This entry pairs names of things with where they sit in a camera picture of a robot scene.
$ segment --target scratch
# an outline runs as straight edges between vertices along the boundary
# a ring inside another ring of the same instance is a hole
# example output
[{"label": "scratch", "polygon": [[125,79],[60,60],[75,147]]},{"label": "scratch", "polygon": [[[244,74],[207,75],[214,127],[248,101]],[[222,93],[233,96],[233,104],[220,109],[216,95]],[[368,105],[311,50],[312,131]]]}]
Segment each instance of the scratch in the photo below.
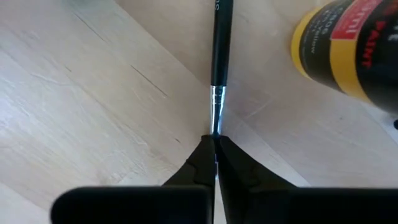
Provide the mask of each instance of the scratch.
[{"label": "scratch", "polygon": [[242,18],[246,23],[250,23],[250,22],[249,22],[249,19],[247,19],[246,16],[244,16],[244,15],[242,15],[242,14],[240,14],[240,13],[237,13],[237,16],[239,16],[240,18]]},{"label": "scratch", "polygon": [[93,31],[101,40],[103,40],[104,42],[106,42],[97,32],[95,32],[95,30],[87,24],[86,21],[84,21],[77,13],[73,12],[75,16],[77,16],[77,18],[79,18],[79,20],[81,20],[91,31]]},{"label": "scratch", "polygon": [[270,4],[271,4],[271,6],[275,9],[275,13],[276,13],[277,15],[279,15],[279,16],[282,18],[283,21],[285,21],[286,23],[288,23],[288,24],[291,25],[291,26],[293,25],[293,22],[291,22],[291,21],[287,18],[287,16],[286,16],[285,14],[283,14],[282,12],[279,11],[278,7],[277,7],[276,4],[275,4],[275,0],[271,0],[271,1],[270,1]]},{"label": "scratch", "polygon": [[43,76],[38,75],[38,74],[34,74],[32,72],[29,72],[29,75],[32,75],[33,77],[36,77],[36,78],[38,78],[38,79],[40,79],[40,80],[42,80],[44,82],[51,83],[51,84],[54,84],[54,85],[57,85],[57,86],[73,86],[70,83],[59,83],[59,82],[57,82],[55,80],[51,80],[49,78],[43,77]]},{"label": "scratch", "polygon": [[242,124],[243,124],[243,121],[240,121],[239,123],[238,123],[238,125],[236,125],[236,127],[235,127],[235,129],[234,129],[234,131],[232,132],[232,138],[235,138],[235,135],[236,135],[236,133],[238,132],[238,129],[242,126]]},{"label": "scratch", "polygon": [[6,55],[15,63],[17,64],[21,69],[23,69],[23,71],[25,71],[26,73],[28,73],[28,71],[19,63],[19,61],[12,55],[10,54],[8,51],[6,51],[5,49],[2,49],[4,51],[4,53],[6,53]]},{"label": "scratch", "polygon": [[70,68],[68,68],[66,65],[64,65],[64,67],[65,67],[69,72],[72,72],[72,70],[70,70]]},{"label": "scratch", "polygon": [[33,117],[33,115],[29,111],[26,110],[25,106],[20,101],[15,101],[15,104],[18,105],[18,109],[20,109],[20,112],[25,114],[28,118]]},{"label": "scratch", "polygon": [[148,146],[148,144],[144,141],[140,141],[139,136],[136,136],[134,134],[130,134],[130,133],[134,133],[134,131],[127,125],[127,124],[122,124],[124,127],[126,127],[126,129],[129,131],[128,133],[125,131],[126,129],[124,129],[121,125],[119,125],[120,119],[117,116],[117,114],[113,113],[113,111],[111,111],[105,104],[103,104],[102,102],[100,102],[91,92],[89,92],[88,90],[86,90],[84,88],[84,86],[80,85],[78,82],[76,82],[75,80],[73,80],[71,77],[69,77],[68,75],[66,75],[69,80],[75,85],[77,86],[79,89],[81,89],[84,93],[87,94],[87,96],[89,96],[91,99],[93,99],[106,113],[107,117],[112,121],[112,124],[115,125],[115,127],[117,127],[117,129],[119,129],[122,133],[124,133],[127,136],[130,136],[133,138],[133,141],[138,144],[138,145],[144,145],[144,146]]},{"label": "scratch", "polygon": [[107,160],[108,160],[109,158],[116,157],[116,156],[118,156],[118,154],[119,154],[119,155],[122,155],[122,157],[128,158],[128,156],[126,156],[125,153],[124,153],[122,150],[113,150],[113,151],[111,151],[109,154],[105,155],[105,156],[99,161],[98,164],[99,164],[99,165],[103,165],[103,164],[105,164],[105,163],[107,162]]},{"label": "scratch", "polygon": [[152,102],[157,103],[156,100],[153,99],[150,95],[148,95],[149,99],[152,100]]},{"label": "scratch", "polygon": [[264,103],[262,106],[260,106],[258,109],[254,110],[251,114],[247,115],[244,119],[249,119],[252,116],[256,115],[258,112],[260,112],[262,109],[264,109],[272,100],[267,101]]},{"label": "scratch", "polygon": [[57,65],[57,63],[56,62],[54,62],[54,59],[52,59],[52,58],[47,58],[46,56],[42,56],[42,58],[44,59],[44,60],[46,60],[50,65],[52,65],[54,68],[58,68],[58,65]]},{"label": "scratch", "polygon": [[154,83],[152,83],[152,82],[151,82],[145,75],[143,75],[139,70],[137,70],[136,68],[134,68],[134,66],[130,65],[130,67],[132,67],[135,71],[138,72],[138,74],[140,74],[142,77],[144,77],[145,80],[147,80],[152,86],[154,86],[157,90],[159,90],[159,91],[163,94],[164,97],[168,97],[168,95],[167,95],[165,92],[163,92],[159,87],[157,87]]},{"label": "scratch", "polygon": [[131,88],[131,90],[135,94],[135,96],[138,98],[138,100],[142,101],[141,97],[139,97],[138,93],[134,90],[134,88]]},{"label": "scratch", "polygon": [[87,113],[86,109],[84,109],[84,107],[83,107],[83,103],[82,103],[83,100],[81,97],[78,96],[78,94],[76,92],[78,90],[81,90],[81,88],[78,88],[78,87],[72,88],[72,93],[73,93],[72,97],[76,101],[77,105],[79,106],[81,115],[84,115],[89,118],[90,117],[89,114]]},{"label": "scratch", "polygon": [[15,88],[15,83],[10,81],[10,80],[6,80],[6,78],[4,77],[0,77],[0,80],[7,83],[8,86]]},{"label": "scratch", "polygon": [[118,127],[120,131],[122,131],[128,138],[133,138],[133,141],[138,144],[139,146],[147,146],[148,143],[146,143],[143,139],[141,139],[138,135],[135,134],[135,132],[130,128],[128,124],[119,124],[118,122],[114,121],[114,125]]}]

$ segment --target light wood surface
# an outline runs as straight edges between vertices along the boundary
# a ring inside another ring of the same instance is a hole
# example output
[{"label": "light wood surface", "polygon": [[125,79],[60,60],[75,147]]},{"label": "light wood surface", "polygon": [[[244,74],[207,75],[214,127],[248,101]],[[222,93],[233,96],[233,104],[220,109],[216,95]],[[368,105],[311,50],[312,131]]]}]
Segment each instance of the light wood surface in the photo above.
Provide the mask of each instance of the light wood surface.
[{"label": "light wood surface", "polygon": [[[0,223],[47,223],[82,185],[161,184],[208,132],[213,0],[118,3],[0,2]],[[290,61],[324,3],[235,2],[224,134],[298,186],[397,187],[393,117]]]}]

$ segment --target black object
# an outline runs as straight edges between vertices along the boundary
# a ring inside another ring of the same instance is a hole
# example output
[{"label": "black object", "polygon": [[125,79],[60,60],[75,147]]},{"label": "black object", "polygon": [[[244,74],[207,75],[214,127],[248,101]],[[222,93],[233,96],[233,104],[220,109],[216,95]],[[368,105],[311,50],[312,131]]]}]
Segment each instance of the black object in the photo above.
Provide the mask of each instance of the black object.
[{"label": "black object", "polygon": [[394,121],[394,128],[395,128],[396,130],[398,130],[398,120],[395,120],[395,121]]},{"label": "black object", "polygon": [[203,136],[163,186],[67,192],[54,203],[51,220],[54,224],[213,223],[215,152],[229,224],[398,223],[398,190],[297,188],[225,136]]},{"label": "black object", "polygon": [[211,65],[212,86],[226,86],[232,15],[233,0],[216,0],[213,33],[213,61]]}]

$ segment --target black paintbrush handle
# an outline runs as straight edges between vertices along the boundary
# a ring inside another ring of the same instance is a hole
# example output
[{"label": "black paintbrush handle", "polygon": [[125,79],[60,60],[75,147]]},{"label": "black paintbrush handle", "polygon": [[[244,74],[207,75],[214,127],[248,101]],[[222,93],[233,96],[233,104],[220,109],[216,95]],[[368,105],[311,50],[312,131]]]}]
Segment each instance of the black paintbrush handle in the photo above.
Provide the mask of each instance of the black paintbrush handle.
[{"label": "black paintbrush handle", "polygon": [[211,85],[226,86],[228,77],[229,44],[231,42],[231,26],[233,0],[216,0],[213,61],[211,65]]}]

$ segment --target paint bottle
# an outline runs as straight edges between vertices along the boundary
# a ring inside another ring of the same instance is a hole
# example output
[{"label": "paint bottle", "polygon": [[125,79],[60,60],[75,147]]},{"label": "paint bottle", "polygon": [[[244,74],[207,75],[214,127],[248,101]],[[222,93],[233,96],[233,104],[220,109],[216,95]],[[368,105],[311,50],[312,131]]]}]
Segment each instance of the paint bottle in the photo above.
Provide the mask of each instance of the paint bottle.
[{"label": "paint bottle", "polygon": [[398,114],[398,0],[337,0],[297,26],[301,74]]}]

